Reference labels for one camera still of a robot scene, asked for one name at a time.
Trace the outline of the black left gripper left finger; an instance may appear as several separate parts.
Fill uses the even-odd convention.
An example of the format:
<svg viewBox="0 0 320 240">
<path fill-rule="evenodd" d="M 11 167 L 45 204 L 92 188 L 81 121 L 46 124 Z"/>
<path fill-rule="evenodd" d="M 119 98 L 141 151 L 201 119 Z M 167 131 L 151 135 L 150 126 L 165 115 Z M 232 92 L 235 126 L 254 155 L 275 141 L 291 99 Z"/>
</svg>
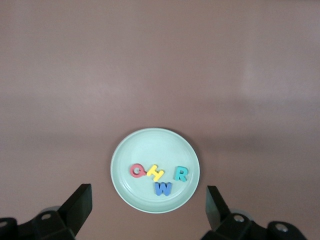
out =
<svg viewBox="0 0 320 240">
<path fill-rule="evenodd" d="M 61 205 L 43 209 L 18 224 L 13 217 L 0 219 L 2 240 L 75 240 L 93 208 L 92 185 L 81 184 Z"/>
</svg>

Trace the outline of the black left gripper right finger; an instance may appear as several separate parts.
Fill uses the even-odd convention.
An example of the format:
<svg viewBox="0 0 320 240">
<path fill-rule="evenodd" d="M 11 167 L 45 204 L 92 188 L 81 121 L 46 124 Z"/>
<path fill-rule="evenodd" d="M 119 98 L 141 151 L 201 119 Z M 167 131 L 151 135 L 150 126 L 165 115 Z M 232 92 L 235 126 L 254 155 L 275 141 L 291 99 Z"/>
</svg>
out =
<svg viewBox="0 0 320 240">
<path fill-rule="evenodd" d="M 271 221 L 267 227 L 240 212 L 231 212 L 216 186 L 207 186 L 205 212 L 211 227 L 203 240 L 305 240 L 294 225 Z"/>
</svg>

